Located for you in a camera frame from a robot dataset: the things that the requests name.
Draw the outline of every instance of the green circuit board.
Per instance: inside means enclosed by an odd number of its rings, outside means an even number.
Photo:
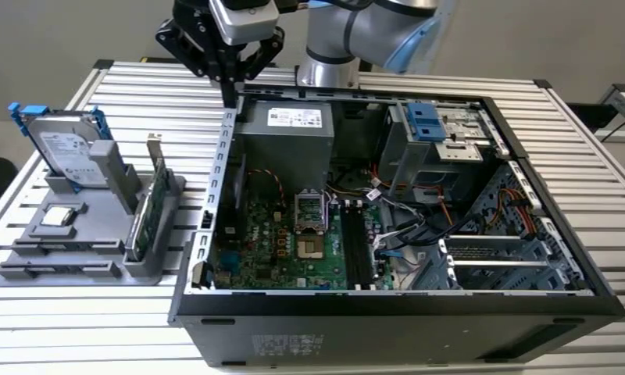
[[[337,205],[329,207],[328,229],[323,236],[296,234],[292,210],[253,200],[248,204],[245,238],[240,251],[221,252],[216,285],[231,289],[347,289],[343,253],[341,217]],[[380,228],[376,207],[365,210],[367,233]],[[375,282],[380,289],[392,288],[389,272]]]

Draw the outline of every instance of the motherboard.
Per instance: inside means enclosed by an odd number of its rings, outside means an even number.
[[[345,290],[355,288],[348,279],[348,236],[360,250],[361,259],[372,259],[369,243],[381,231],[377,206],[367,205],[360,212],[361,233],[348,234],[344,228],[340,204],[323,198],[320,210],[327,214],[327,230],[300,230],[293,209],[284,209],[273,201],[255,199],[245,211],[245,236],[236,250],[225,249],[219,256],[217,288],[231,289],[317,289]],[[305,211],[313,212],[311,201]],[[368,263],[369,277],[377,289],[393,288],[388,265],[380,266],[384,277],[373,275],[377,264]]]

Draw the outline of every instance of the blue drive bay bracket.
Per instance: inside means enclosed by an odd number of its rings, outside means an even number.
[[[405,116],[417,141],[440,142],[447,138],[445,127],[437,115],[436,106],[431,103],[408,103]]]

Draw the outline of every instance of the circuit board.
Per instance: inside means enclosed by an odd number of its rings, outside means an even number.
[[[279,209],[271,202],[249,202],[243,245],[239,250],[220,253],[216,286],[231,289],[347,289],[340,206],[329,207],[324,235],[296,234],[293,210],[275,214]],[[372,241],[375,231],[380,230],[376,207],[364,211],[364,218],[367,241]],[[384,280],[380,278],[375,282],[379,289],[392,288],[389,271],[385,275]]]
[[[135,215],[131,236],[127,239],[127,250],[131,253],[131,260],[141,260],[143,255],[151,250],[155,244],[155,236],[160,227],[160,218],[167,195],[167,166],[163,159],[157,160],[153,180],[148,187],[148,193],[141,201]]]

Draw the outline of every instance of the gray wall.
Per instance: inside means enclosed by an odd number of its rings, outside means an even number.
[[[153,40],[173,0],[0,0],[0,120],[19,100],[64,105],[100,59],[167,56]],[[305,12],[283,17],[301,58]],[[625,0],[457,0],[432,72],[545,77],[568,100],[625,81]]]
[[[155,42],[173,0],[0,0],[0,120],[9,102],[64,106],[97,59],[171,57]],[[287,15],[279,62],[303,53],[308,17]]]
[[[597,101],[625,83],[625,0],[459,0],[432,73],[547,78]]]

